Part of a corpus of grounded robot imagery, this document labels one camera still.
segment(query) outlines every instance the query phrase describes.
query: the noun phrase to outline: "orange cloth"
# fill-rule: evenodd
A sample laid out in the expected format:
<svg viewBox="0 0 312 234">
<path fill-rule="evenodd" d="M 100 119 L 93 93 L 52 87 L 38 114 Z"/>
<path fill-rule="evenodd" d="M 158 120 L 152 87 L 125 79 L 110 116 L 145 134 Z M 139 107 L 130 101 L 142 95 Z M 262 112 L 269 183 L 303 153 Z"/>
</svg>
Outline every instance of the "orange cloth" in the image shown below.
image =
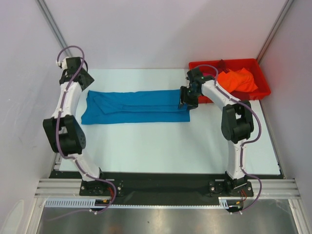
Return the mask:
<svg viewBox="0 0 312 234">
<path fill-rule="evenodd" d="M 254 83 L 254 76 L 245 68 L 228 73 L 221 72 L 218 75 L 218 83 L 229 93 L 235 91 L 252 92 L 258 87 Z"/>
</svg>

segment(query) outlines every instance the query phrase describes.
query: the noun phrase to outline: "white tabletop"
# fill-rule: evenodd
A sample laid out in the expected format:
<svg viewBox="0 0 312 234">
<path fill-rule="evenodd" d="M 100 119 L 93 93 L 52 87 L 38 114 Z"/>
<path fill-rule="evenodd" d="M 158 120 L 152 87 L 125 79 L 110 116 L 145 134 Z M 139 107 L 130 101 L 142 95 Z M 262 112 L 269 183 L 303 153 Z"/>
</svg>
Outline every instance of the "white tabletop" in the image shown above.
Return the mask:
<svg viewBox="0 0 312 234">
<path fill-rule="evenodd" d="M 95 69 L 95 82 L 81 94 L 76 119 L 86 110 L 88 90 L 136 92 L 179 89 L 186 84 L 184 69 Z M 251 174 L 279 175 L 273 146 L 259 101 L 252 109 L 262 123 L 259 141 L 246 149 L 246 169 Z M 222 112 L 211 104 L 190 111 L 189 123 L 127 123 L 81 125 L 86 150 L 106 172 L 222 174 L 228 164 L 228 144 L 221 133 Z M 258 133 L 254 119 L 254 132 Z M 69 160 L 60 171 L 77 171 Z"/>
</svg>

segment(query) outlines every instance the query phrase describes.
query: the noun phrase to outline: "folded blue cloth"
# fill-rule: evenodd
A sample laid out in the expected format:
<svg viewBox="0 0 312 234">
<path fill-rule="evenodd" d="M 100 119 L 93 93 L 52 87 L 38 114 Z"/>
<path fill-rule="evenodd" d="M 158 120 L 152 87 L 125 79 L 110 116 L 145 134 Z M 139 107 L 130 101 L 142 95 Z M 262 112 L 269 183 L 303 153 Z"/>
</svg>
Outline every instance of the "folded blue cloth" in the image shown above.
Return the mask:
<svg viewBox="0 0 312 234">
<path fill-rule="evenodd" d="M 190 122 L 187 106 L 178 109 L 180 90 L 102 93 L 89 91 L 82 124 Z"/>
</svg>

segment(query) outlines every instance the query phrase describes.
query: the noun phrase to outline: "white wall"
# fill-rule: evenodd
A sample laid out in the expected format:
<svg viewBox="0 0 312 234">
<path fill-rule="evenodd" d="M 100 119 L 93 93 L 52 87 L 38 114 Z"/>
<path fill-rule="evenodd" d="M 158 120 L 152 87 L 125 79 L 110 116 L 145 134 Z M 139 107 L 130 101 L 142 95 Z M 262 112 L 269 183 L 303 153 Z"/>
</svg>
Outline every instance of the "white wall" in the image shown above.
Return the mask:
<svg viewBox="0 0 312 234">
<path fill-rule="evenodd" d="M 287 178 L 312 216 L 312 1 L 297 0 L 261 67 L 272 94 L 263 100 Z"/>
<path fill-rule="evenodd" d="M 50 117 L 59 96 L 55 59 L 60 47 L 34 0 L 2 1 L 0 32 L 1 230 L 20 199 L 24 226 L 38 180 L 52 165 L 42 120 Z"/>
<path fill-rule="evenodd" d="M 46 0 L 93 68 L 256 58 L 285 0 Z"/>
</svg>

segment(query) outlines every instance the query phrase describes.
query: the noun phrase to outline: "red basket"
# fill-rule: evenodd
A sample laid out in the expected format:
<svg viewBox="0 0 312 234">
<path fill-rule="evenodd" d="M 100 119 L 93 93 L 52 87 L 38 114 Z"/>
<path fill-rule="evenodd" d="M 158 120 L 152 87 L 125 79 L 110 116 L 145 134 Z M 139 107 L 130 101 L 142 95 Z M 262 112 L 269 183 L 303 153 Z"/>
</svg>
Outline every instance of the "red basket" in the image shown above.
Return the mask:
<svg viewBox="0 0 312 234">
<path fill-rule="evenodd" d="M 258 86 L 258 89 L 256 89 L 253 92 L 245 93 L 245 92 L 239 92 L 239 91 L 233 91 L 231 94 L 239 98 L 241 100 L 261 100 L 265 96 L 269 95 L 271 93 L 271 90 L 269 88 L 269 85 L 267 81 L 265 80 L 265 77 L 260 69 L 260 66 L 257 62 L 257 60 L 253 58 L 247 58 L 247 59 L 233 59 L 233 60 L 224 60 L 226 68 L 238 71 L 242 68 L 247 69 L 250 71 L 253 75 L 254 82 Z M 219 64 L 219 61 L 201 61 L 201 62 L 190 62 L 189 68 L 193 69 L 197 67 L 198 65 L 202 64 L 208 64 L 214 67 L 217 67 Z M 214 69 L 210 67 L 200 67 L 201 72 L 206 72 L 210 74 L 215 74 Z M 209 98 L 205 96 L 200 96 L 198 99 L 199 103 L 210 103 L 212 102 Z"/>
</svg>

